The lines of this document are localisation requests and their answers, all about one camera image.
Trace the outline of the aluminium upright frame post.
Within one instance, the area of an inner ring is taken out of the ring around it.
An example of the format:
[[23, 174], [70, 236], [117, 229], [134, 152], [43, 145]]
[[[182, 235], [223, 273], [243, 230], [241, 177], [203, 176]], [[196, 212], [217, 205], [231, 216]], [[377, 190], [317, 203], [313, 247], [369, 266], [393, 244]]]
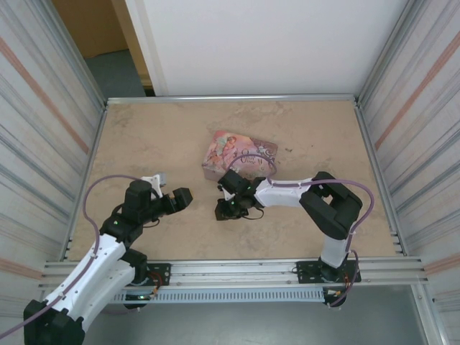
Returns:
[[371, 69], [359, 94], [355, 97], [357, 106], [363, 106], [363, 104], [367, 102], [371, 93], [377, 87], [379, 79], [382, 77], [383, 73], [387, 69], [387, 66], [390, 64], [390, 61], [395, 55], [400, 43], [406, 36], [406, 32], [412, 27], [420, 8], [425, 5], [427, 1], [428, 0], [407, 1], [401, 15], [390, 33], [390, 36], [382, 48], [374, 67]]
[[57, 40], [65, 62], [70, 65], [70, 68], [76, 74], [93, 105], [98, 109], [104, 110], [106, 108], [106, 98], [51, 0], [32, 0], [32, 4], [44, 19], [52, 37]]

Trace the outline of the ribbed translucent side panel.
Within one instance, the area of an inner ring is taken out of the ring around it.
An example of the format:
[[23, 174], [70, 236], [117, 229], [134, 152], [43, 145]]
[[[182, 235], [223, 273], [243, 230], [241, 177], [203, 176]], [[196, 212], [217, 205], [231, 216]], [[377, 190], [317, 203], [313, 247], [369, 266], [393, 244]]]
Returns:
[[428, 0], [362, 106], [401, 234], [460, 311], [460, 0]]
[[58, 259], [102, 112], [32, 0], [0, 0], [0, 328]]

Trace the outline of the long aluminium mounting rail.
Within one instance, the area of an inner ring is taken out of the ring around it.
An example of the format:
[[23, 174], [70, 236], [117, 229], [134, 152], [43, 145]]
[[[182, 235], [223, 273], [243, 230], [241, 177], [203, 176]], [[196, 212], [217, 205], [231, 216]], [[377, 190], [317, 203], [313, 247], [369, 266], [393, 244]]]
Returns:
[[[169, 288], [287, 287], [298, 284], [297, 259], [173, 260]], [[359, 257], [361, 285], [426, 284], [418, 257]]]

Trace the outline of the pink illustrated tin box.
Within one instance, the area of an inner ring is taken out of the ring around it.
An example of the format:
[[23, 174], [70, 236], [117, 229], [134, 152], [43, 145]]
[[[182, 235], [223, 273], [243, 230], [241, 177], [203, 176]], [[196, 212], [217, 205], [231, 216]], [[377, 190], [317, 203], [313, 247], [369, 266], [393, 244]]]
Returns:
[[225, 131], [215, 132], [202, 163], [204, 177], [218, 181], [230, 168], [243, 178], [266, 177], [272, 171], [263, 157], [275, 160], [275, 143]]

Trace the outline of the brown wooden board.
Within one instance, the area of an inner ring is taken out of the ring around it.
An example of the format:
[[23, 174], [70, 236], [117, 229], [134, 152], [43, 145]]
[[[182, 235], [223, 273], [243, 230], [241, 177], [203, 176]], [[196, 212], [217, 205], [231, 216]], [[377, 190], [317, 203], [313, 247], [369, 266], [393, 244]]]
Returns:
[[129, 50], [142, 86], [153, 89], [126, 0], [51, 0], [81, 55]]

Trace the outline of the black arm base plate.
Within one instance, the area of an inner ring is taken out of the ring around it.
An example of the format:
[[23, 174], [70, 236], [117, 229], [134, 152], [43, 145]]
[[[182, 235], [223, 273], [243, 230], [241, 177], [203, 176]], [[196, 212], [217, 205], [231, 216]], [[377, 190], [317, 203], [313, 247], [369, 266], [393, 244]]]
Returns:
[[355, 260], [345, 260], [338, 268], [333, 268], [320, 259], [317, 261], [299, 261], [295, 263], [291, 272], [297, 275], [299, 284], [346, 283], [351, 282], [353, 277], [355, 277], [355, 282], [362, 281]]
[[168, 286], [170, 284], [172, 265], [169, 263], [148, 263], [147, 279], [154, 286]]

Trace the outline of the aluminium table edge rail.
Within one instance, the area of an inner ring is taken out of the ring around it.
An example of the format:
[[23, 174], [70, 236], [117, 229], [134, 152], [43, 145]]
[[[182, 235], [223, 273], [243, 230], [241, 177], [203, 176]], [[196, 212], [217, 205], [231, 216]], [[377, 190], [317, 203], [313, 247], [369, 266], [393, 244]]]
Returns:
[[385, 210], [385, 215], [387, 222], [390, 228], [390, 233], [392, 237], [396, 238], [395, 242], [395, 252], [400, 256], [408, 256], [409, 253], [406, 248], [405, 240], [401, 234], [400, 222], [396, 214], [394, 203], [392, 202], [389, 188], [387, 187], [386, 181], [384, 179], [380, 164], [377, 159], [377, 151], [374, 148], [372, 143], [369, 130], [364, 120], [364, 114], [361, 107], [356, 104], [354, 107], [354, 113], [356, 115], [356, 120], [359, 125], [359, 129], [362, 133], [362, 138], [364, 140], [364, 146], [367, 151], [367, 155], [372, 167], [372, 172], [374, 179], [377, 184], [377, 189], [379, 191], [380, 200], [382, 202], [383, 208]]
[[95, 137], [94, 137], [93, 144], [92, 144], [90, 152], [88, 154], [86, 168], [84, 170], [84, 174], [83, 174], [83, 177], [82, 177], [81, 182], [80, 182], [80, 189], [78, 191], [78, 195], [77, 195], [77, 198], [76, 198], [75, 203], [74, 203], [73, 212], [72, 212], [69, 224], [68, 224], [68, 229], [67, 229], [67, 231], [65, 233], [64, 242], [63, 242], [63, 245], [61, 247], [60, 254], [58, 256], [58, 261], [59, 262], [65, 261], [67, 259], [67, 257], [68, 257], [68, 250], [71, 247], [71, 242], [73, 240], [73, 234], [75, 232], [75, 228], [76, 228], [76, 225], [78, 223], [79, 214], [80, 214], [80, 212], [82, 210], [82, 207], [83, 207], [83, 199], [84, 199], [84, 195], [86, 194], [86, 191], [87, 191], [88, 181], [89, 181], [91, 171], [92, 171], [92, 168], [93, 168], [93, 162], [94, 162], [95, 157], [96, 157], [97, 149], [98, 149], [99, 142], [100, 142], [100, 139], [101, 139], [104, 124], [105, 124], [105, 121], [106, 121], [108, 107], [109, 106], [106, 103], [105, 107], [103, 109], [102, 115], [101, 115], [101, 119], [100, 119], [100, 121], [98, 123], [98, 126], [97, 126], [97, 130], [96, 130], [96, 134], [95, 134]]
[[256, 102], [256, 101], [350, 101], [356, 100], [353, 94], [285, 94], [285, 95], [230, 95], [230, 96], [155, 96], [108, 98], [107, 104], [179, 104], [216, 102]]

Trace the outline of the white door frame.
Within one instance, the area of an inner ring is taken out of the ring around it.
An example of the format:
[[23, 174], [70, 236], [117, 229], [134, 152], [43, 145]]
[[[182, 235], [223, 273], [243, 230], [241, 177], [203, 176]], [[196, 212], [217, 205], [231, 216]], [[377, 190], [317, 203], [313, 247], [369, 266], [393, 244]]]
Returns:
[[155, 94], [156, 96], [169, 96], [152, 25], [147, 13], [147, 5], [144, 0], [125, 0], [125, 2]]

